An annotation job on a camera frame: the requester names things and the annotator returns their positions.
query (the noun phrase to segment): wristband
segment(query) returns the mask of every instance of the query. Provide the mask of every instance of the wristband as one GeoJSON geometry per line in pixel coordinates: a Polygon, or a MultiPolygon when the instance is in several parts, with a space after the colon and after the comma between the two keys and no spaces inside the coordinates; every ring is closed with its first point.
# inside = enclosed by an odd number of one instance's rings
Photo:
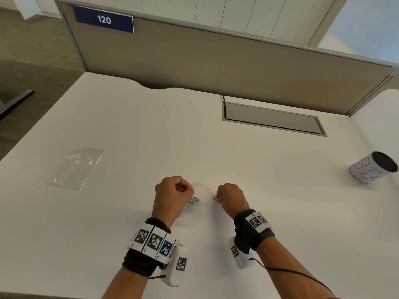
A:
{"type": "Polygon", "coordinates": [[[237,233],[234,243],[245,254],[249,253],[250,248],[255,251],[264,239],[275,236],[270,223],[253,209],[238,213],[234,218],[234,225],[237,233]]]}
{"type": "Polygon", "coordinates": [[[178,243],[163,221],[148,218],[130,241],[122,266],[150,277],[157,266],[169,263],[178,243]]]}

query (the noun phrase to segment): hand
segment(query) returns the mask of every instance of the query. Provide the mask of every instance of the hand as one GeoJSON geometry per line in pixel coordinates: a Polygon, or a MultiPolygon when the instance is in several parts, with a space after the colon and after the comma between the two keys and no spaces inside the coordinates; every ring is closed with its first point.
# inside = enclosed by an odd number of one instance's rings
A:
{"type": "Polygon", "coordinates": [[[180,176],[165,177],[155,186],[155,200],[151,217],[162,220],[170,229],[194,194],[188,181],[180,176]]]}
{"type": "Polygon", "coordinates": [[[242,190],[231,183],[226,183],[217,188],[216,201],[222,204],[223,210],[233,220],[241,211],[250,209],[242,190]]]}

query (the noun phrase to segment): blue sign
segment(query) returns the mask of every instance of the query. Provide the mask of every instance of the blue sign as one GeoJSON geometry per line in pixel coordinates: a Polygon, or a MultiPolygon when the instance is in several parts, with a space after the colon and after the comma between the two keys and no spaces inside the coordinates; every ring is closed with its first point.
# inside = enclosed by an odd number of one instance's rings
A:
{"type": "Polygon", "coordinates": [[[133,17],[130,15],[74,5],[73,11],[75,12],[76,21],[79,23],[134,33],[133,17]]]}

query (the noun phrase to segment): black wrist strap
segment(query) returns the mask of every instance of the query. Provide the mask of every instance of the black wrist strap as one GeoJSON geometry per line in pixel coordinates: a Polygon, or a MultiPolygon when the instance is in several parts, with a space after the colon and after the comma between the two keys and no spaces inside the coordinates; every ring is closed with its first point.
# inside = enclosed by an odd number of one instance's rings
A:
{"type": "Polygon", "coordinates": [[[266,219],[254,209],[238,213],[234,218],[234,225],[237,233],[234,244],[245,254],[249,253],[250,248],[255,251],[266,238],[275,236],[266,219]],[[253,216],[253,219],[248,221],[246,218],[250,215],[253,216]]]}
{"type": "MultiPolygon", "coordinates": [[[[156,226],[157,228],[160,228],[161,230],[164,230],[170,234],[170,229],[167,228],[166,224],[157,218],[150,217],[146,220],[146,223],[156,226]]],[[[156,267],[160,265],[162,265],[162,263],[159,261],[156,261],[153,258],[132,249],[129,249],[129,251],[126,253],[122,263],[122,266],[129,271],[146,277],[150,277],[155,271],[156,267]]]]}

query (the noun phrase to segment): wire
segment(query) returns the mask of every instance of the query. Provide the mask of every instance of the wire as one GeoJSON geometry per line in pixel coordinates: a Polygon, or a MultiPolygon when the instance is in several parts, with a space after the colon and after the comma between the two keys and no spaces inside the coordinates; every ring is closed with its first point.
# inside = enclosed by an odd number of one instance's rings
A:
{"type": "Polygon", "coordinates": [[[294,271],[294,270],[279,269],[279,268],[276,268],[276,267],[267,267],[267,266],[264,266],[262,263],[260,263],[259,260],[255,259],[255,258],[248,258],[248,260],[255,260],[257,263],[259,263],[261,265],[261,267],[264,267],[268,271],[288,272],[288,273],[294,273],[294,274],[305,276],[306,278],[312,279],[312,280],[316,281],[317,283],[320,283],[322,286],[324,286],[326,289],[328,289],[332,293],[332,295],[334,295],[334,293],[324,283],[322,283],[321,281],[318,281],[316,278],[313,278],[313,277],[311,277],[309,275],[306,275],[306,274],[303,274],[301,272],[294,271]]]}
{"type": "Polygon", "coordinates": [[[224,98],[224,95],[221,94],[221,96],[223,97],[223,105],[225,106],[225,118],[227,118],[227,108],[226,108],[226,100],[224,98]]]}
{"type": "Polygon", "coordinates": [[[149,277],[148,280],[156,279],[156,278],[165,278],[165,277],[166,277],[166,275],[154,276],[154,277],[149,277]]]}

